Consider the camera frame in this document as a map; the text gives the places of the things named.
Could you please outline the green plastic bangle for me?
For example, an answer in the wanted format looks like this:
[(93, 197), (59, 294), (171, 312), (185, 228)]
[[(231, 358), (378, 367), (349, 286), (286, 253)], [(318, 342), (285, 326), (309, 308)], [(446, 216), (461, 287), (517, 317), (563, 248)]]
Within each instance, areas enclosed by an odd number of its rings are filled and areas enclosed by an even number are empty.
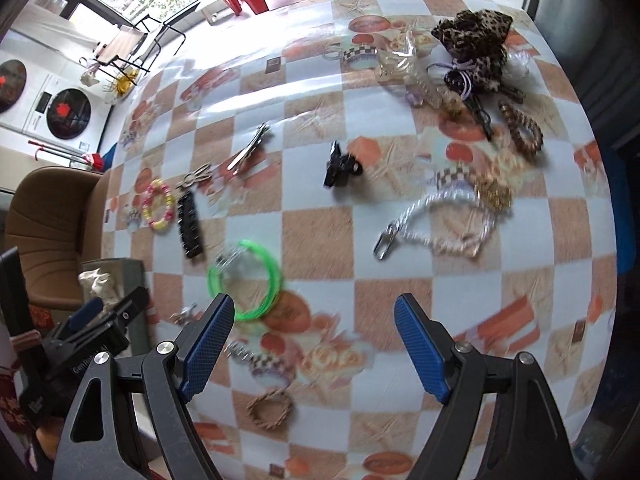
[(210, 265), (209, 296), (236, 295), (235, 322), (254, 322), (266, 316), (280, 297), (283, 276), (270, 251), (252, 240), (238, 240), (224, 248)]

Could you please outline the black claw hair clip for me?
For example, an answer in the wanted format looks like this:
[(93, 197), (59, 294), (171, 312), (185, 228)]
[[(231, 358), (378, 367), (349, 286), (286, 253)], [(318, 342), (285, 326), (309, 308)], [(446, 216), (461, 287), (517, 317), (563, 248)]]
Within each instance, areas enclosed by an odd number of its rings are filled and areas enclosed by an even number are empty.
[(341, 145), (334, 141), (331, 144), (329, 160), (326, 163), (325, 188), (344, 188), (351, 177), (360, 177), (363, 166), (353, 154), (343, 152)]

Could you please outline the silver star hair clip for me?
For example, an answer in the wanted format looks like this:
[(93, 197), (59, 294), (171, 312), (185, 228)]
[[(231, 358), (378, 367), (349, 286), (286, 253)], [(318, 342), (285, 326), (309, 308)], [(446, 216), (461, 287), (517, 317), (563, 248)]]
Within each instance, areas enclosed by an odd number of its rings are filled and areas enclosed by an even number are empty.
[(266, 134), (270, 131), (270, 127), (266, 122), (263, 122), (256, 130), (254, 136), (250, 139), (250, 142), (247, 143), (245, 148), (242, 148), (238, 154), (235, 155), (235, 158), (229, 162), (227, 166), (227, 170), (232, 174), (232, 176), (237, 176), (242, 170), (248, 160), (253, 156), (254, 151), (256, 151), (260, 144), (262, 144), (262, 140)]

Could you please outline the small silver clip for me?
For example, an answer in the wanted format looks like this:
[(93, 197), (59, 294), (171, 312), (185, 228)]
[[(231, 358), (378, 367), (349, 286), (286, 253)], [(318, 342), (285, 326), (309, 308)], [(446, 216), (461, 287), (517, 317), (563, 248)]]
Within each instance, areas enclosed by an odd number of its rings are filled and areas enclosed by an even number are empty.
[(183, 326), (186, 325), (188, 323), (193, 322), (196, 319), (196, 308), (198, 306), (196, 304), (191, 304), (190, 306), (185, 306), (182, 309), (180, 309), (179, 311), (173, 313), (170, 318), (169, 321), (172, 324), (175, 325), (179, 325), (179, 326)]

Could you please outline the cream satin scrunchie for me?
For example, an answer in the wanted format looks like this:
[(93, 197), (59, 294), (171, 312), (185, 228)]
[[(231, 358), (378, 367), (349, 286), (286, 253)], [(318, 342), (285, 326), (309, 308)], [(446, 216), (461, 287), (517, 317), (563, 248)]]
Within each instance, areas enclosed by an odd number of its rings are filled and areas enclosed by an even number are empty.
[(98, 298), (104, 311), (113, 310), (122, 300), (122, 289), (111, 272), (100, 268), (87, 270), (78, 275), (78, 282), (85, 302)]

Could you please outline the grey storage tray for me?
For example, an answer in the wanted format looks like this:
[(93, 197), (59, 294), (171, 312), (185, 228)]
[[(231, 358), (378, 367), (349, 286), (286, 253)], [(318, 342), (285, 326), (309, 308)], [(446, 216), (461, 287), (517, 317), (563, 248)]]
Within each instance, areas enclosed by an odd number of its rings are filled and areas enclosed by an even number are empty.
[[(103, 301), (98, 320), (113, 311), (116, 304), (139, 286), (146, 286), (144, 266), (141, 260), (131, 258), (106, 258), (84, 262), (80, 266), (78, 283), (82, 300), (86, 304), (94, 297)], [(127, 352), (132, 356), (151, 350), (151, 337), (146, 324), (146, 307), (136, 314), (127, 326), (129, 340)]]

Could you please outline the brown leather chair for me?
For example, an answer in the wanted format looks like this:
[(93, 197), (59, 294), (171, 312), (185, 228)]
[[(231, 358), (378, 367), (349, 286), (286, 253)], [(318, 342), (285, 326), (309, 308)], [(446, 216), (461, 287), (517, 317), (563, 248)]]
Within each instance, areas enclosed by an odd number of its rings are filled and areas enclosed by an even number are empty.
[(84, 303), (82, 265), (99, 259), (111, 174), (47, 166), (17, 187), (6, 217), (6, 242), (20, 254), (29, 302), (75, 311)]

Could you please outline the small silver earring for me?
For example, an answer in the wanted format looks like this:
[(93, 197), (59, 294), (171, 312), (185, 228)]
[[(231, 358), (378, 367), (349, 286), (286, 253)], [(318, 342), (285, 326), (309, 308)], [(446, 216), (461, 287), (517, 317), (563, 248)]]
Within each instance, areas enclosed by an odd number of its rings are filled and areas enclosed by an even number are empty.
[(126, 226), (140, 226), (141, 212), (137, 208), (127, 208), (125, 211)]

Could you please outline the black long hair clip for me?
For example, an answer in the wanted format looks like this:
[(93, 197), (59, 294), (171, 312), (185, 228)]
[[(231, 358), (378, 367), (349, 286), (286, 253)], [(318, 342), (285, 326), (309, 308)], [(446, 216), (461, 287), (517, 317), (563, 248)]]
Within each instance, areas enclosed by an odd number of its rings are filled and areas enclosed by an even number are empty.
[(178, 198), (178, 226), (184, 255), (194, 259), (203, 253), (198, 213), (191, 191), (184, 191)]

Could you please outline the gold flower hair clip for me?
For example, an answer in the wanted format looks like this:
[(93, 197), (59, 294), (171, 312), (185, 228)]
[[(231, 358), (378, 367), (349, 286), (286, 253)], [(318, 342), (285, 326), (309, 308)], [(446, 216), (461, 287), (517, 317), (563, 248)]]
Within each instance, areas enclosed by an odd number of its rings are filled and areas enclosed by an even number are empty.
[(510, 186), (497, 180), (477, 180), (475, 191), (484, 206), (494, 214), (504, 214), (512, 206), (513, 193)]

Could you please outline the black small hair clip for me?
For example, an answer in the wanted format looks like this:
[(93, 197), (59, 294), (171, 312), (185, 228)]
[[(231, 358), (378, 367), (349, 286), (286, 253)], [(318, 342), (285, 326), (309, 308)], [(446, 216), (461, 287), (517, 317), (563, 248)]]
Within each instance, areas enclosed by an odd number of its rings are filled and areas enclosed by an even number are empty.
[(489, 114), (484, 109), (484, 105), (478, 96), (475, 94), (470, 94), (465, 100), (464, 104), (470, 111), (473, 119), (477, 123), (477, 125), (482, 128), (485, 138), (488, 142), (492, 141), (492, 137), (494, 136), (494, 130), (491, 127), (491, 119)]

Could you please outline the white washing machine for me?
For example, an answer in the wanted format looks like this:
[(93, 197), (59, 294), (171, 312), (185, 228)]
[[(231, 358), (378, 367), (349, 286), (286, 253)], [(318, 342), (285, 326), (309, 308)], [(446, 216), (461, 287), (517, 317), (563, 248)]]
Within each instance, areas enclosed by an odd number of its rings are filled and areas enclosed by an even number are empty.
[(74, 154), (99, 151), (112, 104), (84, 68), (19, 32), (1, 41), (1, 128)]

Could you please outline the clear plastic claw clip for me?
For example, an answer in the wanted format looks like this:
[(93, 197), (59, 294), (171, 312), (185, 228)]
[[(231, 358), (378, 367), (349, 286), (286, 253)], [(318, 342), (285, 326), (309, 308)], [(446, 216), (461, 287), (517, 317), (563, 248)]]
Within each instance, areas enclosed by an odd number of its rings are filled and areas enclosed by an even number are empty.
[(405, 75), (402, 77), (405, 84), (405, 98), (411, 107), (429, 105), (433, 108), (441, 108), (447, 104), (446, 93), (433, 84), (426, 73)]

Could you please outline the black folding chair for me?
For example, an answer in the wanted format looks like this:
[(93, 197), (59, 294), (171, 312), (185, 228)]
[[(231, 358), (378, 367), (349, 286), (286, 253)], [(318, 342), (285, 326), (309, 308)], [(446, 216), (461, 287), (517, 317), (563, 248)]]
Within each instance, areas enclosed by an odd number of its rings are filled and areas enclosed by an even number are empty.
[(123, 75), (129, 67), (149, 73), (163, 47), (177, 41), (177, 54), (184, 46), (189, 18), (196, 10), (198, 4), (193, 3), (168, 20), (159, 20), (146, 14), (132, 26), (120, 26), (110, 41), (96, 46), (92, 52), (93, 62), (99, 65), (103, 73), (108, 68), (114, 68)]

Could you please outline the leopard print scrunchie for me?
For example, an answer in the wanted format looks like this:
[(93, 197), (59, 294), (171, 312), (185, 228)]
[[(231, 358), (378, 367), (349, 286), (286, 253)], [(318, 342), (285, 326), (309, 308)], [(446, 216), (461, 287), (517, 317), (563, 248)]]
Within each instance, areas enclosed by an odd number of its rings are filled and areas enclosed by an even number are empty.
[(497, 92), (508, 58), (504, 44), (512, 23), (510, 15), (496, 10), (464, 10), (441, 20), (431, 34), (465, 68), (475, 89)]

